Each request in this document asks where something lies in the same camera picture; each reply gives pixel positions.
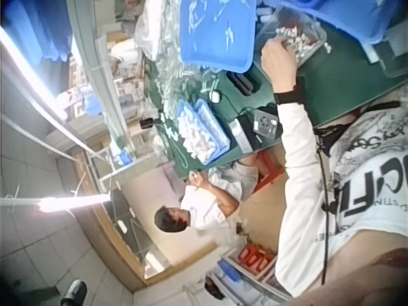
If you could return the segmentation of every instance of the black wristband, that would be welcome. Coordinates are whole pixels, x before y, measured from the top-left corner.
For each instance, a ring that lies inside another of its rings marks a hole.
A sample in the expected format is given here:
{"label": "black wristband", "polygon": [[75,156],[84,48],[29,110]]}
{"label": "black wristband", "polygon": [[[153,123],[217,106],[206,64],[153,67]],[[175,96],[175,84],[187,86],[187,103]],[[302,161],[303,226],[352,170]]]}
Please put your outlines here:
{"label": "black wristband", "polygon": [[296,85],[292,91],[274,94],[277,105],[298,103],[303,104],[305,97],[305,79],[302,76],[296,77]]}

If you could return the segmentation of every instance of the clear plastic container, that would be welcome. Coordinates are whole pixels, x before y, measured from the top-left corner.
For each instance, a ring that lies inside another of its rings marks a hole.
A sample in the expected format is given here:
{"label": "clear plastic container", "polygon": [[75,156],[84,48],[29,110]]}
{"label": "clear plastic container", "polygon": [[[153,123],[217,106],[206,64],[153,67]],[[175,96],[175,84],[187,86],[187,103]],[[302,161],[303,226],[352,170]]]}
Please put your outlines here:
{"label": "clear plastic container", "polygon": [[295,26],[298,32],[304,33],[310,41],[316,41],[313,47],[299,60],[298,67],[307,61],[327,40],[326,31],[312,17],[290,8],[277,8],[269,23],[265,24],[255,37],[254,63],[259,68],[262,48],[270,38],[276,37],[276,30],[281,27],[294,28]]}

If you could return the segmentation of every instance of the blue container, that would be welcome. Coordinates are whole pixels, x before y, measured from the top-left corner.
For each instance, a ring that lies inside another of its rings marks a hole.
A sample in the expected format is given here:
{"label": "blue container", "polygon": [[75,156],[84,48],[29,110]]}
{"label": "blue container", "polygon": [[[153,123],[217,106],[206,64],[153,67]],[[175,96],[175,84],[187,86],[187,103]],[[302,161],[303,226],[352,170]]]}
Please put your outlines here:
{"label": "blue container", "polygon": [[[184,111],[184,108],[190,110],[193,117],[197,119],[200,129],[208,133],[210,135],[211,141],[215,143],[215,150],[213,154],[203,163],[203,165],[206,165],[209,162],[215,160],[230,149],[230,139],[228,139],[225,132],[222,130],[217,119],[214,117],[213,113],[204,100],[197,100],[197,103],[194,107],[195,109],[193,109],[191,105],[186,101],[181,100],[177,107],[177,117],[179,117],[180,114]],[[203,120],[198,112],[204,112],[206,114],[206,119]]]}
{"label": "blue container", "polygon": [[239,282],[242,279],[237,270],[225,259],[220,260],[217,264],[225,275],[227,275],[233,282]]}
{"label": "blue container", "polygon": [[220,126],[218,120],[212,113],[206,101],[204,101],[203,99],[198,99],[196,105],[194,106],[194,109],[196,110],[202,121],[207,125],[207,128],[210,130],[210,132],[213,133],[213,135],[215,136],[215,140],[220,146],[219,152],[211,156],[212,160],[214,160],[230,149],[231,140],[222,130],[222,127]]}
{"label": "blue container", "polygon": [[313,8],[324,0],[293,0],[293,3],[299,8]]}
{"label": "blue container", "polygon": [[[182,0],[180,8],[180,53],[183,62],[212,68],[246,72],[252,64],[255,0],[197,0],[190,13],[191,0]],[[226,31],[231,29],[227,48]]]}
{"label": "blue container", "polygon": [[188,110],[192,113],[192,115],[193,115],[193,117],[194,117],[195,119],[197,119],[197,123],[198,123],[200,129],[201,129],[202,131],[208,133],[208,134],[210,135],[210,140],[215,143],[215,150],[214,150],[213,154],[210,156],[210,158],[208,158],[208,159],[203,163],[203,165],[206,165],[206,164],[208,164],[209,162],[211,162],[213,159],[215,159],[216,156],[219,154],[219,152],[220,152],[220,145],[219,145],[217,139],[215,138],[214,134],[207,128],[207,125],[202,121],[202,119],[200,118],[200,116],[195,112],[195,110],[193,110],[193,108],[191,107],[191,105],[190,105],[189,103],[187,103],[186,101],[182,101],[182,100],[181,100],[180,103],[178,104],[178,107],[177,107],[177,118],[180,117],[180,114],[184,111],[185,108],[188,109]]}
{"label": "blue container", "polygon": [[301,2],[305,4],[306,0],[264,0],[274,8],[286,6],[304,11],[372,45],[383,39],[399,4],[398,0],[385,0],[381,5],[377,5],[380,0],[320,0],[311,7]]}

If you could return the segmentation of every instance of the red stool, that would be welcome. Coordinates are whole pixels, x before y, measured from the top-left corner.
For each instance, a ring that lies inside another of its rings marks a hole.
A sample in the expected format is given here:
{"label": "red stool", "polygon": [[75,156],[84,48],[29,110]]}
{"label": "red stool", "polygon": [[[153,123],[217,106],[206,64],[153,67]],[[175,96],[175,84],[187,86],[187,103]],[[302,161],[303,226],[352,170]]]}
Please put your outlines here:
{"label": "red stool", "polygon": [[271,160],[266,150],[258,152],[256,159],[264,164],[265,168],[268,170],[268,175],[260,178],[258,184],[256,184],[256,187],[254,189],[254,193],[267,184],[273,184],[273,181],[279,175],[285,172],[284,168],[281,165],[279,166],[275,165],[275,163]]}

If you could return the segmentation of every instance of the white shirt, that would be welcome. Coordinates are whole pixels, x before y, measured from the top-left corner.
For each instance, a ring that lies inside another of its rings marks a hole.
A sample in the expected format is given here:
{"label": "white shirt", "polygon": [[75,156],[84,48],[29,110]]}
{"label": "white shirt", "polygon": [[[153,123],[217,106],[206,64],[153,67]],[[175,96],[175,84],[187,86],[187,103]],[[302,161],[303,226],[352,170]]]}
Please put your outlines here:
{"label": "white shirt", "polygon": [[135,44],[135,40],[130,38],[114,45],[110,55],[120,60],[120,68],[130,68],[133,65],[140,65],[142,53]]}
{"label": "white shirt", "polygon": [[[216,168],[211,169],[208,181],[228,192],[237,201],[240,201],[242,195],[240,182],[229,182],[222,179],[221,173]],[[230,226],[224,213],[218,206],[215,195],[205,189],[187,186],[180,208],[190,211],[190,226],[197,230],[203,231]]]}
{"label": "white shirt", "polygon": [[[278,281],[301,295],[323,269],[325,212],[316,139],[303,105],[278,106],[286,151],[286,211],[279,237]],[[368,112],[331,149],[331,179],[341,188],[329,214],[329,259],[360,230],[408,237],[408,106]],[[329,202],[334,200],[329,184]]]}

